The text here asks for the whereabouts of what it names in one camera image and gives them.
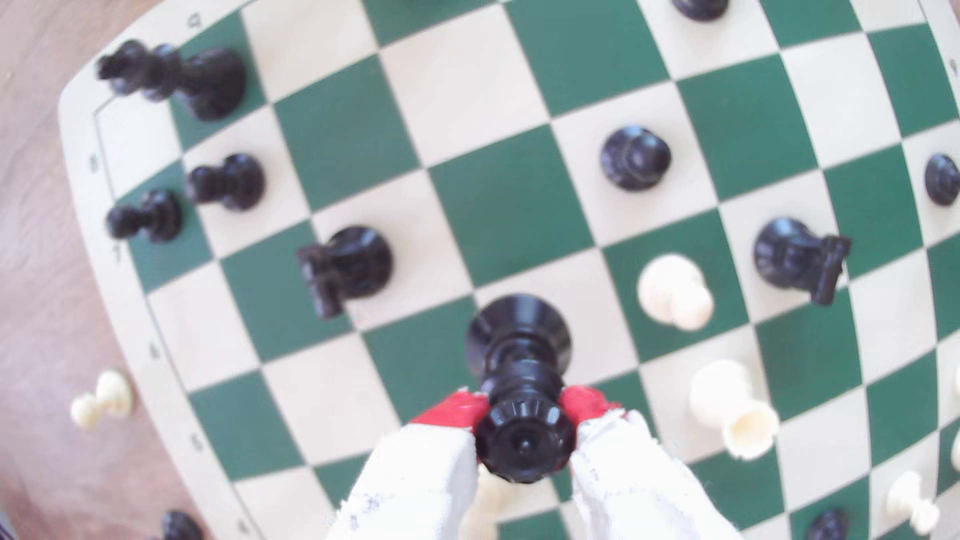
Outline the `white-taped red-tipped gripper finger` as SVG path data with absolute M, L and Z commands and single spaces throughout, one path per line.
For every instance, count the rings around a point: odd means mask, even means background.
M 742 539 L 641 411 L 585 385 L 565 387 L 558 404 L 577 427 L 568 466 L 589 539 Z
M 456 390 L 382 439 L 328 539 L 457 539 L 478 488 L 474 434 L 488 397 Z

